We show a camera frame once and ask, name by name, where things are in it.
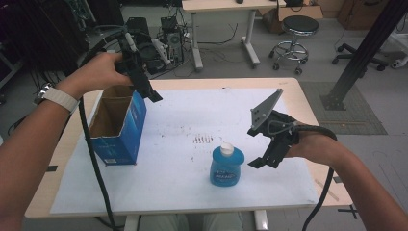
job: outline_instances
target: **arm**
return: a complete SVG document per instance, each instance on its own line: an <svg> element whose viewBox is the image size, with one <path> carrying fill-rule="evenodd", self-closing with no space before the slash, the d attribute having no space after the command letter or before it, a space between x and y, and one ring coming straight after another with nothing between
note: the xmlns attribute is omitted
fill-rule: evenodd
<svg viewBox="0 0 408 231"><path fill-rule="evenodd" d="M120 54L103 53L62 80L56 88L76 99L113 85L131 85L115 71ZM48 167L69 117L64 107L45 100L0 146L0 227L20 230L24 213Z"/></svg>
<svg viewBox="0 0 408 231"><path fill-rule="evenodd" d="M367 230L406 230L408 217L360 159L337 141L312 132L301 133L288 157L304 157L332 167L342 178Z"/></svg>

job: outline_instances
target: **stool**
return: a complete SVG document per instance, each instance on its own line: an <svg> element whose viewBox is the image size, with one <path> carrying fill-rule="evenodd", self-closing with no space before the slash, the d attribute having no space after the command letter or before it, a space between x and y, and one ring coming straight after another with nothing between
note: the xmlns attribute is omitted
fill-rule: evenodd
<svg viewBox="0 0 408 231"><path fill-rule="evenodd" d="M283 19L282 29L293 35L290 41L281 41L275 45L269 53L269 57L273 58L276 53L278 58L273 63L273 69L279 69L279 60L285 58L292 61L297 61L297 68L294 71L296 75L302 73L301 64L306 64L309 57L308 50L301 44L297 43L298 36L314 35L319 29L319 23L311 17L303 15L288 16Z"/></svg>

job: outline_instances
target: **black mat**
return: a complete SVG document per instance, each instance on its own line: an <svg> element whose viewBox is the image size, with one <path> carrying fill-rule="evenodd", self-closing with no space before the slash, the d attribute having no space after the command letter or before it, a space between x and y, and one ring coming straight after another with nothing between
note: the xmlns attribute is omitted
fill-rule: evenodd
<svg viewBox="0 0 408 231"><path fill-rule="evenodd" d="M320 96L327 95L334 85L331 82L300 82L320 126L338 135L387 135L381 121L355 86L343 101L345 111L326 111Z"/></svg>

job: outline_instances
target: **metal pole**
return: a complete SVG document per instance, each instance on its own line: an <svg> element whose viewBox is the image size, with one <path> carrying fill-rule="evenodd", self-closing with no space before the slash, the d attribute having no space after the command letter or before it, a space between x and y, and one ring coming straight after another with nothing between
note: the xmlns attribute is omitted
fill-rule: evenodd
<svg viewBox="0 0 408 231"><path fill-rule="evenodd" d="M357 79L374 57L387 37L394 30L399 20L408 10L408 1L389 0L382 13L378 16L363 42L354 53L336 85L328 95L321 97L326 110L344 110L343 100Z"/></svg>

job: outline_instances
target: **paper sheet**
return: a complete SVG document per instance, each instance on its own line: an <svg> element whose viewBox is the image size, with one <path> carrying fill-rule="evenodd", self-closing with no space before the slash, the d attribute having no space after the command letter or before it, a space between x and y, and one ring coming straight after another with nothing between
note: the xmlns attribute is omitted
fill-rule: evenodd
<svg viewBox="0 0 408 231"><path fill-rule="evenodd" d="M255 169L270 139L246 134L250 109L274 89L160 90L164 100L145 100L146 121L135 166L106 167L99 160L112 209L120 213L210 212L301 207L316 204L317 193L304 160ZM276 111L285 113L282 99ZM212 151L223 141L245 155L236 186L210 182ZM51 214L106 211L83 138L69 160Z"/></svg>

